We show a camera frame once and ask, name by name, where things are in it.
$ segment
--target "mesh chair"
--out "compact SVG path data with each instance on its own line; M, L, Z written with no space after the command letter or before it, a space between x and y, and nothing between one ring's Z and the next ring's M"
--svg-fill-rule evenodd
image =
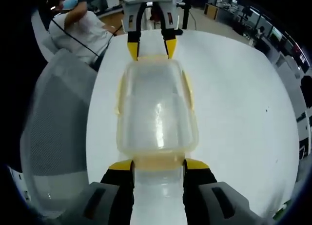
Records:
M96 72L65 49L40 75L20 158L31 205L57 217L88 184L86 126Z

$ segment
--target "white table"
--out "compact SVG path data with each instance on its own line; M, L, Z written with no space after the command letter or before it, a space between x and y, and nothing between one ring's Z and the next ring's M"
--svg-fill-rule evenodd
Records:
M127 35L115 37L94 86L87 124L89 182L99 182L126 159L116 145L114 112L119 80L131 57ZM140 56L165 54L160 31L142 32ZM259 51L238 41L197 31L178 37L174 59L189 74L199 143L191 157L210 166L250 202L271 216L292 194L298 169L298 133L281 79Z

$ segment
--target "transparent plastic box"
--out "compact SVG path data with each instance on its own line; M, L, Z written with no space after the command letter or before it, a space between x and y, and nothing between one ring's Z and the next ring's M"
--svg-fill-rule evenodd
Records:
M188 77L175 60L131 62L119 86L117 147L131 158L184 156L198 142Z

